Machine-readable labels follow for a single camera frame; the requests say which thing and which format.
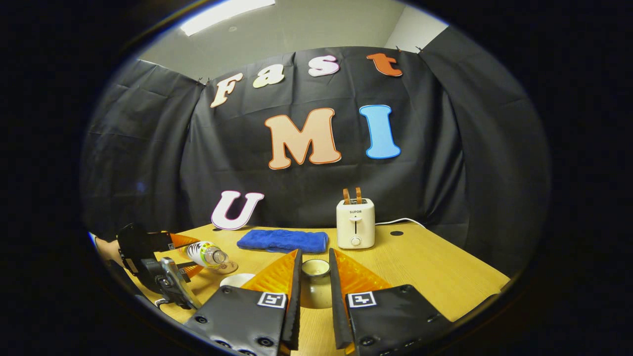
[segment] white wall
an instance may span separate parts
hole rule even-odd
[[[386,48],[399,49],[418,53],[415,47],[424,48],[440,34],[448,24],[411,6],[404,8],[391,36],[385,44]]]

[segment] letter m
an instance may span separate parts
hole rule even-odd
[[[285,148],[300,165],[306,159],[308,147],[312,144],[310,162],[314,164],[334,163],[341,159],[341,152],[334,146],[332,135],[332,117],[334,110],[321,108],[312,110],[308,114],[303,130],[286,115],[269,118],[264,122],[270,128],[273,145],[273,159],[268,162],[271,169],[290,167],[290,159],[285,156]]]

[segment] plastic bottle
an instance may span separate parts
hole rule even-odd
[[[193,262],[209,268],[216,274],[229,274],[237,270],[237,263],[229,260],[229,256],[216,244],[199,241],[179,249],[179,252]]]

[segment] white cable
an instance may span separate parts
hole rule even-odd
[[[420,224],[419,222],[413,220],[413,219],[409,219],[408,217],[403,217],[402,219],[397,219],[397,220],[393,220],[393,221],[387,221],[387,222],[377,222],[376,225],[385,225],[385,224],[392,224],[394,222],[398,222],[398,221],[402,221],[402,220],[409,220],[411,222],[414,222],[422,227],[424,227],[426,229],[426,227],[422,224]]]

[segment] table surface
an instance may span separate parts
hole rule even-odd
[[[224,277],[238,273],[257,274],[284,255],[242,250],[237,247],[236,242],[251,229],[275,228],[245,226],[236,231],[214,231],[214,228],[215,226],[210,224],[179,233],[201,241],[212,241],[226,252],[231,260],[239,264],[235,272],[226,276],[205,269],[191,279],[189,287],[201,303],[211,298]],[[328,249],[331,247],[343,251],[392,286],[413,285],[451,322],[464,316],[488,296],[499,293],[510,280],[491,266],[412,222],[376,226],[375,244],[366,250],[339,249],[336,228],[285,230],[325,231],[329,236]],[[403,234],[393,236],[390,234],[392,231],[401,231]],[[189,262],[177,251],[160,252],[155,255],[158,259],[170,257],[177,264]],[[303,255],[304,261],[313,258],[328,261],[328,251]],[[161,295],[145,288],[129,272],[128,275],[151,301],[162,298]],[[161,310],[182,324],[194,314],[193,310],[184,310],[175,304],[161,305]],[[298,355],[344,355],[344,350],[335,349],[331,308],[301,307],[299,350],[292,351],[292,356]]]

